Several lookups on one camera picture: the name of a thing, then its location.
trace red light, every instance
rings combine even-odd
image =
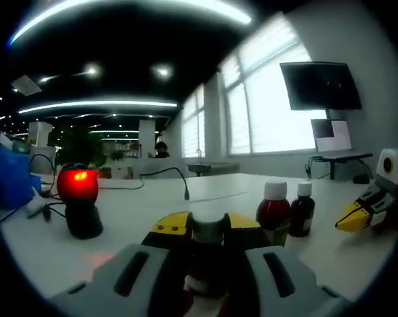
[[[74,175],[74,180],[85,180],[87,178],[86,172],[80,172]]]

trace blue bag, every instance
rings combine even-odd
[[[28,169],[29,155],[0,146],[0,205],[7,209],[22,207],[34,193]]]

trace red lamp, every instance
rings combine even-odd
[[[80,239],[100,235],[103,225],[95,207],[99,190],[96,170],[64,167],[58,175],[57,189],[66,206],[70,233]]]

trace brown glass bottle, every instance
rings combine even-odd
[[[298,197],[292,202],[292,220],[289,227],[291,236],[307,236],[311,230],[315,202],[311,198],[312,183],[298,185]]]

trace black monitor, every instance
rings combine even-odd
[[[361,109],[347,64],[281,63],[292,110]]]

